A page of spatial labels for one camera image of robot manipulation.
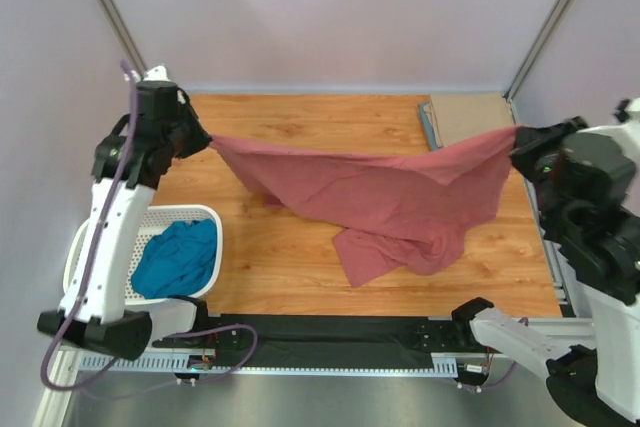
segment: wooden table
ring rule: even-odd
[[[417,105],[427,96],[194,95],[212,134],[335,152],[428,151]],[[429,277],[407,268],[353,289],[331,238],[340,227],[267,210],[211,149],[174,161],[155,204],[204,204],[222,218],[224,253],[211,312],[442,316],[482,296],[513,316],[560,310],[524,184],[512,172],[498,217],[472,229],[464,256]]]

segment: pink shirt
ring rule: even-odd
[[[471,227],[495,218],[515,126],[424,155],[373,156],[215,137],[268,206],[345,227],[333,244],[353,287],[407,265],[430,275],[455,262]]]

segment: wall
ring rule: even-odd
[[[151,65],[220,91],[504,90],[555,0],[115,0]]]
[[[637,0],[574,0],[516,98],[521,120],[610,123],[620,99],[640,97],[638,23]],[[640,214],[640,187],[628,206]]]
[[[95,145],[127,108],[95,0],[0,0],[0,412],[31,425],[43,387],[41,310],[57,307],[87,216]]]

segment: metal pole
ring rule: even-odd
[[[120,42],[125,55],[128,57],[129,62],[131,62],[131,65],[141,75],[144,75],[144,73],[147,71],[147,64],[142,58],[142,54],[140,54],[136,43],[133,41],[131,33],[129,32],[129,29],[127,29],[127,26],[122,16],[120,15],[120,12],[118,11],[115,2],[113,0],[97,1],[100,4],[100,7],[102,8],[104,14],[106,15],[107,20],[109,21],[109,24],[111,25],[111,28],[113,29],[118,42]]]
[[[531,69],[538,61],[542,50],[549,42],[549,39],[551,38],[551,35],[555,31],[556,27],[562,21],[562,18],[569,9],[572,1],[573,0],[556,1],[555,5],[551,9],[551,12],[549,13],[549,16],[544,21],[544,24],[542,24],[542,28],[540,29],[536,40],[533,42],[531,49],[529,49],[527,56],[518,69],[518,73],[513,79],[513,82],[511,82],[511,86],[509,87],[509,89],[507,89],[507,92],[505,94],[505,98],[507,99],[507,101],[512,102],[514,97],[518,94],[518,91],[522,87],[529,72],[531,72]]]

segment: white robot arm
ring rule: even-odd
[[[171,160],[188,157],[209,144],[187,95],[156,67],[136,84],[138,115],[133,133],[133,154],[117,181],[107,217],[101,212],[111,190],[123,152],[121,135],[129,123],[124,116],[96,148],[92,175],[89,225],[71,285],[57,310],[43,312],[38,330],[54,336],[78,297],[82,304],[63,339],[81,348],[135,360],[154,340],[192,330],[200,316],[207,317],[204,301],[187,297],[164,299],[144,309],[125,310],[124,289],[129,261],[142,218]],[[82,278],[96,229],[102,229],[86,292]]]
[[[508,318],[484,299],[454,311],[478,343],[541,380],[587,426],[640,425],[640,219],[621,207],[640,162],[640,99],[619,125],[580,118],[521,128],[512,163],[536,188],[545,239],[556,242],[590,302],[596,350],[567,346]]]

